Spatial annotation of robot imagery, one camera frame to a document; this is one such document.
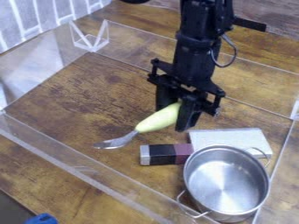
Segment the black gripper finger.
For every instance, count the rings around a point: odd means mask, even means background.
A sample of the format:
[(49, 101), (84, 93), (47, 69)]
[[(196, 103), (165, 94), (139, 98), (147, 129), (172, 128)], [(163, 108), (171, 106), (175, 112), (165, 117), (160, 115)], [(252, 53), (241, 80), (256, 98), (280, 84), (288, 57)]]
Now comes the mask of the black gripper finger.
[(177, 102), (177, 90), (176, 88), (167, 86), (156, 87), (155, 94), (155, 108), (156, 110), (161, 110), (173, 103)]
[(201, 105), (195, 100), (183, 99), (181, 106), (179, 108), (175, 130), (183, 132), (191, 127), (193, 127), (200, 115)]

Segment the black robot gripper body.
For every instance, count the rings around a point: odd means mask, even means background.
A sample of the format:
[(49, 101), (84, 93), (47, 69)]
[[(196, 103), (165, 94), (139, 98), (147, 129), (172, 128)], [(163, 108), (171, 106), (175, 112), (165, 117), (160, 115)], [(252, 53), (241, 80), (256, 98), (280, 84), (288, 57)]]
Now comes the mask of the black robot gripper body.
[(195, 100), (201, 112), (215, 116), (224, 90), (212, 82), (219, 67), (220, 37), (192, 37), (177, 33), (172, 63), (153, 59), (148, 81), (155, 86), (176, 88), (177, 101)]

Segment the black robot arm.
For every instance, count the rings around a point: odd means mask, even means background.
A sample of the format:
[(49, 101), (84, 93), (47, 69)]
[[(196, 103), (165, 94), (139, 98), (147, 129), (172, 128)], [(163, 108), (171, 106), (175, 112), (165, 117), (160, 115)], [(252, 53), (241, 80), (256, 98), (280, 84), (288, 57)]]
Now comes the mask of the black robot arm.
[(155, 107), (164, 109), (179, 102), (175, 130), (193, 127), (203, 113), (216, 115), (224, 90), (212, 82), (220, 44), (235, 19), (232, 0), (180, 0), (181, 24), (176, 32), (173, 59), (152, 60), (148, 81), (156, 85)]

